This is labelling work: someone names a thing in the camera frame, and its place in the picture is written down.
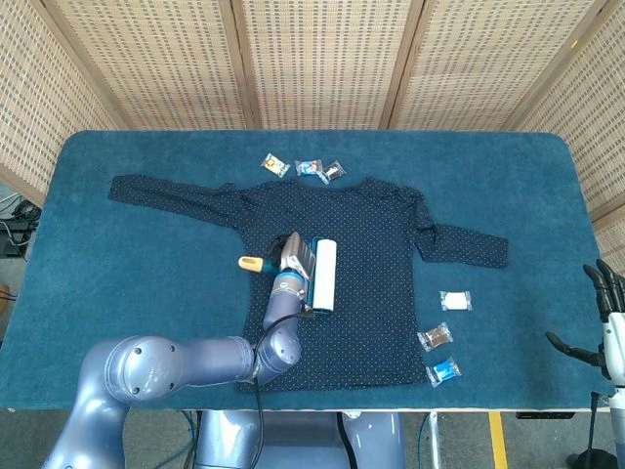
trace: floor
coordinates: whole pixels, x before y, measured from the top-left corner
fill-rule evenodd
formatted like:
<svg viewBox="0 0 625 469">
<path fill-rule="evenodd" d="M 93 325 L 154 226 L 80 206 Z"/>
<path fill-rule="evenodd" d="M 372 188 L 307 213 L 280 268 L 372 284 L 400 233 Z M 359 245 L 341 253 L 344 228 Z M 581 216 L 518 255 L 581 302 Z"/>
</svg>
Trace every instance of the floor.
<svg viewBox="0 0 625 469">
<path fill-rule="evenodd" d="M 0 199 L 10 193 L 8 188 L 0 186 Z M 0 259 L 0 282 L 8 284 L 13 294 L 19 294 L 26 268 L 27 263 L 23 259 Z M 0 315 L 0 337 L 4 336 L 11 313 L 12 305 Z M 40 467 L 67 415 L 66 410 L 0 409 L 0 467 Z M 424 417 L 422 413 L 402 415 L 407 468 L 418 467 L 417 441 Z M 566 457 L 572 452 L 583 451 L 587 445 L 589 418 L 589 413 L 578 413 L 570 420 L 517 420 L 513 413 L 505 413 L 503 433 L 508 467 L 565 468 Z M 442 468 L 495 467 L 487 413 L 439 414 L 438 427 Z M 127 467 L 182 468 L 183 455 L 164 465 L 159 464 L 185 448 L 188 440 L 188 423 L 181 413 L 174 410 L 133 410 L 124 429 Z M 421 467 L 429 469 L 433 466 L 427 431 L 422 445 Z M 614 453 L 607 413 L 598 415 L 594 447 Z"/>
</svg>

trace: long sleeve shirt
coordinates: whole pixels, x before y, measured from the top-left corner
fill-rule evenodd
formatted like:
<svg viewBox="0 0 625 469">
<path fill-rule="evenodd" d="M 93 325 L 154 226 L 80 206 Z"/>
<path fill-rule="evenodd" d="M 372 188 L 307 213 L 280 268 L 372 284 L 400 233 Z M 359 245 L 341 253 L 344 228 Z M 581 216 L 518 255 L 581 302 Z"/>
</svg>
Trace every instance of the long sleeve shirt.
<svg viewBox="0 0 625 469">
<path fill-rule="evenodd" d="M 301 320 L 302 358 L 269 389 L 337 389 L 426 381 L 416 339 L 412 279 L 416 249 L 427 262 L 503 268 L 508 241 L 436 224 L 424 196 L 373 178 L 344 189 L 297 180 L 245 190 L 175 183 L 142 175 L 113 179 L 112 200 L 186 215 L 238 231 L 247 255 L 262 256 L 277 235 L 337 241 L 334 312 Z M 272 278 L 252 275 L 243 336 L 262 333 Z"/>
</svg>

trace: blue felt tablecloth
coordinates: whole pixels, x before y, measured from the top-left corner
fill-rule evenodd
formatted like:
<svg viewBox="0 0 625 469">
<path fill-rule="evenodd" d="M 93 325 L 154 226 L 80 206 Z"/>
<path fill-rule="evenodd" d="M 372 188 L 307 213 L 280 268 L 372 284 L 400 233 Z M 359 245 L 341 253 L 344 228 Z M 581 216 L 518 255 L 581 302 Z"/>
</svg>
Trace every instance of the blue felt tablecloth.
<svg viewBox="0 0 625 469">
<path fill-rule="evenodd" d="M 437 389 L 269 393 L 266 407 L 573 408 L 588 405 L 591 389 L 604 389 L 597 369 L 559 355 L 544 337 L 554 330 L 589 349 L 601 340 L 594 290 L 581 269 L 598 256 L 597 245 L 570 154 L 554 135 L 81 132 L 60 155 L 0 352 L 0 405 L 71 406 L 82 358 L 104 339 L 239 334 L 249 277 L 236 264 L 244 254 L 238 234 L 107 195 L 113 176 L 131 173 L 252 187 L 275 178 L 260 167 L 269 151 L 289 162 L 339 159 L 348 174 L 334 187 L 365 176 L 415 187 L 435 221 L 507 237 L 510 266 L 427 264 L 415 251 L 419 323 L 428 329 L 446 320 L 454 337 L 425 360 L 452 355 L 462 377 Z M 440 290 L 470 290 L 474 309 L 442 312 Z M 233 385 L 184 389 L 153 404 L 254 405 Z"/>
</svg>

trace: white lint roller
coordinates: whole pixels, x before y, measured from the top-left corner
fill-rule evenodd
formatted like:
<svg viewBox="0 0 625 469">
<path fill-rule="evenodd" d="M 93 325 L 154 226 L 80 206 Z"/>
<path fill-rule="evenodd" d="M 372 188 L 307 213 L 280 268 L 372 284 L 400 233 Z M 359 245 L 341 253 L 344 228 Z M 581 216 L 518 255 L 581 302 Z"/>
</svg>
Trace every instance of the white lint roller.
<svg viewBox="0 0 625 469">
<path fill-rule="evenodd" d="M 312 281 L 312 308 L 334 311 L 334 281 L 336 276 L 336 241 L 320 239 L 316 244 L 316 265 Z"/>
</svg>

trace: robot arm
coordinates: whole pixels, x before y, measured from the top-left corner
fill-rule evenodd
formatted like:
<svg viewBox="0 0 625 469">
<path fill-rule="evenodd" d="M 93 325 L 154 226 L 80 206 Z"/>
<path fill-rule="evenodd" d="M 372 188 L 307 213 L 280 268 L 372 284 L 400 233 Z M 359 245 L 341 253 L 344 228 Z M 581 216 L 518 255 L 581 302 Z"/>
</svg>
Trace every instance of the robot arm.
<svg viewBox="0 0 625 469">
<path fill-rule="evenodd" d="M 297 318 L 307 282 L 295 271 L 273 283 L 256 350 L 241 337 L 181 344 L 163 337 L 102 342 L 82 363 L 78 393 L 45 469 L 125 467 L 122 431 L 132 405 L 164 398 L 185 386 L 258 380 L 265 384 L 300 358 Z"/>
<path fill-rule="evenodd" d="M 598 270 L 584 266 L 597 291 L 597 306 L 604 340 L 598 352 L 590 352 L 564 344 L 553 332 L 547 332 L 552 345 L 570 357 L 598 366 L 604 377 L 616 387 L 609 399 L 612 432 L 616 443 L 618 467 L 625 468 L 625 279 L 602 260 Z"/>
</svg>

